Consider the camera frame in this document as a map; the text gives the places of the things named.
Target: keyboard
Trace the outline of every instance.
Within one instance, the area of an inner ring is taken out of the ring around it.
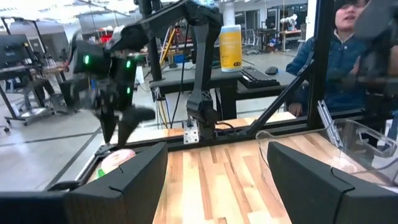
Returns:
[[[243,67],[241,73],[242,77],[239,78],[239,81],[246,88],[262,88],[280,85],[274,77],[261,73],[253,67]]]

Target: label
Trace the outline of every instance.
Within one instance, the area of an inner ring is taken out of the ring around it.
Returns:
[[[221,68],[239,68],[242,66],[241,32],[220,34]]]

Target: black metal frame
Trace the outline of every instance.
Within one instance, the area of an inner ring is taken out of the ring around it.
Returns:
[[[138,141],[128,143],[126,148],[140,150],[142,147],[153,146],[158,142],[166,142],[169,151],[180,151],[198,147],[209,147],[220,144],[229,144],[233,142],[248,141],[255,139],[255,134],[260,130],[267,130],[275,136],[302,133],[304,131],[314,131],[322,128],[322,122],[317,111],[317,101],[323,99],[326,68],[328,65],[328,48],[331,36],[331,27],[333,18],[333,1],[317,1],[317,16],[315,19],[315,45],[313,52],[308,57],[306,65],[299,72],[300,75],[285,89],[279,97],[268,107],[258,120],[249,126],[225,129],[217,131],[217,138],[209,141],[200,141],[196,144],[184,144],[183,136],[174,136],[169,138],[153,139],[148,141]],[[308,117],[291,119],[288,121],[279,121],[266,123],[266,121],[280,108],[280,106],[290,97],[299,86],[308,80],[310,84],[310,101]],[[377,126],[385,122],[386,118],[382,115],[369,114],[363,110],[345,111],[333,113],[333,119],[349,118],[366,126]],[[96,165],[102,160],[109,151],[115,151],[116,145],[101,146],[88,161],[81,176],[76,180],[78,184],[84,184],[95,170]]]

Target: green led light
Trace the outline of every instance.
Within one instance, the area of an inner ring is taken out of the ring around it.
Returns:
[[[87,65],[88,62],[90,62],[90,56],[86,55],[86,56],[85,56],[84,62],[85,62],[85,64]]]

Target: person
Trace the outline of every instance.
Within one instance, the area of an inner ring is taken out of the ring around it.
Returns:
[[[328,82],[334,73],[355,75],[359,56],[366,50],[365,44],[354,34],[354,23],[364,8],[362,1],[336,0],[334,32],[330,40],[328,68],[326,71],[325,103],[329,111],[346,111],[364,106],[364,88],[346,90],[336,82]],[[286,72],[297,75],[307,61],[313,47],[313,37],[308,39],[296,57],[286,66]],[[308,87],[300,88],[287,102],[289,112],[306,116],[308,110]]]

